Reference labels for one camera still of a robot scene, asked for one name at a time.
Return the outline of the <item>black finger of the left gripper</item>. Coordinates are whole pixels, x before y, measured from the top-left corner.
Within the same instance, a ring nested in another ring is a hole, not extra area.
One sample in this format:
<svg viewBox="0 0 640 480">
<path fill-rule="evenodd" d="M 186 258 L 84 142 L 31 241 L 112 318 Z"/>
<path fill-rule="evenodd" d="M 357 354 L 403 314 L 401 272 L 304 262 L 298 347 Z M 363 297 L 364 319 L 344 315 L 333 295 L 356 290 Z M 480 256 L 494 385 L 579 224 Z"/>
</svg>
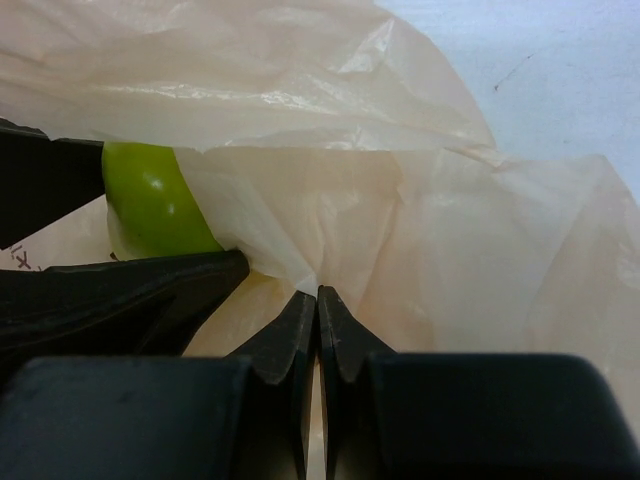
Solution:
<svg viewBox="0 0 640 480">
<path fill-rule="evenodd" d="M 105 192 L 102 144 L 51 140 L 1 124 L 1 247 L 30 236 Z"/>
<path fill-rule="evenodd" d="M 1 377 L 37 357 L 179 356 L 246 279 L 239 251 L 1 273 Z"/>
</svg>

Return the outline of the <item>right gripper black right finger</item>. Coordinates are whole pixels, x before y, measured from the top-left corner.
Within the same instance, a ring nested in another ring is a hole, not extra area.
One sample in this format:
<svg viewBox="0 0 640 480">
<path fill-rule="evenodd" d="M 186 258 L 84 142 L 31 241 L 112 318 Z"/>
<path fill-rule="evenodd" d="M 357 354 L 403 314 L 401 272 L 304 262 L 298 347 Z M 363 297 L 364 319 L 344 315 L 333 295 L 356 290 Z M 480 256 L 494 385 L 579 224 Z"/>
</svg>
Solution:
<svg viewBox="0 0 640 480">
<path fill-rule="evenodd" d="M 352 315 L 333 287 L 319 288 L 317 318 L 326 477 L 381 479 L 368 365 L 371 355 L 394 350 Z"/>
</svg>

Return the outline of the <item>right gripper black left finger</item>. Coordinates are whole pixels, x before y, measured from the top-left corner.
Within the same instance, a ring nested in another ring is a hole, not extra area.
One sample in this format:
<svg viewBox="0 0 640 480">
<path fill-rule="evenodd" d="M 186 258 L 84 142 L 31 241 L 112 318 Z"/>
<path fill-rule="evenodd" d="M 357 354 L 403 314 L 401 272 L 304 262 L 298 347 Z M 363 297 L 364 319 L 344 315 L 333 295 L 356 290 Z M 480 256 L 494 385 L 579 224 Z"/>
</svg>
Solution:
<svg viewBox="0 0 640 480">
<path fill-rule="evenodd" d="M 225 448 L 226 479 L 307 475 L 316 299 L 296 292 L 282 311 L 223 360 L 238 368 Z"/>
</svg>

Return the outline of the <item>green fake pear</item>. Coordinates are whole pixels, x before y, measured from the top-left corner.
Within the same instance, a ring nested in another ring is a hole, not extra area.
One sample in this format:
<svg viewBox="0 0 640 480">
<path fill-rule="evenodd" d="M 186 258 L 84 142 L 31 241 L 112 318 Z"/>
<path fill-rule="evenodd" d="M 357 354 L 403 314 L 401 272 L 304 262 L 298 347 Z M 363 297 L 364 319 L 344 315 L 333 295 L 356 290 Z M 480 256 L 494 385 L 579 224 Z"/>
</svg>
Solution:
<svg viewBox="0 0 640 480">
<path fill-rule="evenodd" d="M 121 261 L 220 252 L 170 147 L 106 142 L 107 228 Z"/>
</svg>

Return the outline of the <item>translucent banana print plastic bag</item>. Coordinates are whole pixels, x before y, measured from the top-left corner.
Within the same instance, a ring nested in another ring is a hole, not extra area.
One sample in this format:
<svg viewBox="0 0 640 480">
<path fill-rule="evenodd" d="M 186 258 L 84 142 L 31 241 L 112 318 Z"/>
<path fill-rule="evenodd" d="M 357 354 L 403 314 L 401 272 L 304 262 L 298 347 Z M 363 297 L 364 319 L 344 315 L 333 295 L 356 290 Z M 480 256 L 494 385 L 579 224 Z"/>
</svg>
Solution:
<svg viewBox="0 0 640 480">
<path fill-rule="evenodd" d="M 249 274 L 179 356 L 1 377 L 5 479 L 226 479 L 223 358 L 316 299 L 307 475 L 326 477 L 318 290 L 370 356 L 381 479 L 639 475 L 639 209 L 601 156 L 499 151 L 423 34 L 370 1 L 5 1 L 1 124 L 174 150 Z M 119 262 L 102 196 L 4 270 Z"/>
</svg>

